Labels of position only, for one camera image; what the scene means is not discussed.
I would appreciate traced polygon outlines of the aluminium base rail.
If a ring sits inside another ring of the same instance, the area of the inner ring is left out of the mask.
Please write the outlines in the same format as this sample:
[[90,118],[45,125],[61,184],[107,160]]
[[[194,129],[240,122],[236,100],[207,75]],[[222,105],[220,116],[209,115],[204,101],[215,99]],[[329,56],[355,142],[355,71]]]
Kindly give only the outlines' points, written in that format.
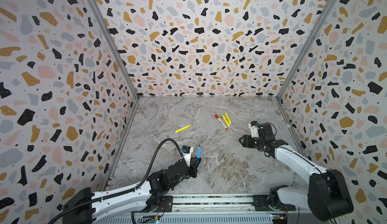
[[94,224],[319,224],[311,211],[256,212],[251,194],[171,194],[164,212],[125,212]]

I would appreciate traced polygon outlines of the red white pen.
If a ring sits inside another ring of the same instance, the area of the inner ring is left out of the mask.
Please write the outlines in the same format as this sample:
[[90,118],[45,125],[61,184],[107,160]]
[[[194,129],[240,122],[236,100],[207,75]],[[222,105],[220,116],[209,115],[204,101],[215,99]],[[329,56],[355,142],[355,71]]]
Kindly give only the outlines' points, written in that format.
[[219,120],[219,122],[222,124],[222,126],[228,130],[228,126],[224,123],[224,121],[217,115],[215,114],[215,117]]

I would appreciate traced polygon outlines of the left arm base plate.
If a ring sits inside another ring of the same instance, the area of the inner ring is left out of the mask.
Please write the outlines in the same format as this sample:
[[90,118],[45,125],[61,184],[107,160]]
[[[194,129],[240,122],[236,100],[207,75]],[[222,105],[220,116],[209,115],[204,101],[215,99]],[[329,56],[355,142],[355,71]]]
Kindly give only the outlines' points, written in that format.
[[170,213],[173,207],[173,196],[164,195],[161,197],[152,197],[146,201],[147,206],[143,212],[149,213],[153,211]]

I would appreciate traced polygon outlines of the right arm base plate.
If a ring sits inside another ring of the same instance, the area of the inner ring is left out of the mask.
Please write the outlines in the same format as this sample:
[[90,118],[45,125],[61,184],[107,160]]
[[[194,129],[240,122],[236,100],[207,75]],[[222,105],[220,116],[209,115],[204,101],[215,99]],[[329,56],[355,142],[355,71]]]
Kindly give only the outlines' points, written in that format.
[[296,211],[296,207],[293,205],[275,202],[271,195],[253,195],[253,206],[256,212]]

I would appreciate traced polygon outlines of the yellow highlighter pen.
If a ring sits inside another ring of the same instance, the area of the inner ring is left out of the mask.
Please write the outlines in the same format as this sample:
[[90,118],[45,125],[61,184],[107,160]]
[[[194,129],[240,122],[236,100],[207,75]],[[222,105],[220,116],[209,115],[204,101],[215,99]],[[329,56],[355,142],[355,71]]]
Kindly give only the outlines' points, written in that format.
[[226,125],[227,125],[228,127],[230,127],[230,124],[228,123],[226,117],[225,117],[224,115],[222,115],[222,118],[223,118],[223,120],[225,121]]
[[226,117],[228,123],[231,125],[231,121],[230,121],[230,119],[229,119],[229,117],[228,117],[228,114],[227,114],[226,112],[225,112],[225,117]]
[[180,129],[176,130],[175,133],[179,133],[179,132],[181,132],[181,131],[184,131],[184,130],[188,129],[189,127],[191,127],[191,124],[190,124],[190,125],[187,125],[187,126],[185,126],[185,127],[183,127],[183,128],[180,128]]

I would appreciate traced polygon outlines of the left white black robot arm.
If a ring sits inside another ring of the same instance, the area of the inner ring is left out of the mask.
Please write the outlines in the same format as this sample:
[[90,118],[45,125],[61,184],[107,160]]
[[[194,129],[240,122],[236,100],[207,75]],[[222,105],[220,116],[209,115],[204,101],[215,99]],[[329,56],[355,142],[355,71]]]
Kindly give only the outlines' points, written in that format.
[[200,158],[195,158],[187,165],[179,160],[167,170],[151,174],[138,188],[135,184],[99,192],[84,188],[63,206],[62,223],[92,224],[125,212],[151,212],[160,203],[160,197],[183,180],[197,177],[200,162]]

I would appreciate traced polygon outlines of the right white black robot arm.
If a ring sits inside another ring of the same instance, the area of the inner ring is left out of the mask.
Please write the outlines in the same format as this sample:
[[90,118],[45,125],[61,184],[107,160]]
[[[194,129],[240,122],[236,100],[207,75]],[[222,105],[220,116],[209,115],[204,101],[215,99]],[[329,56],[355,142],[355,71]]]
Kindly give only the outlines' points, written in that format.
[[276,128],[271,123],[249,123],[251,133],[239,139],[245,148],[262,151],[266,157],[274,158],[292,169],[307,184],[306,191],[280,185],[270,189],[268,205],[280,211],[287,205],[306,210],[320,221],[325,222],[354,211],[343,174],[328,170],[295,151],[287,142],[276,139]]

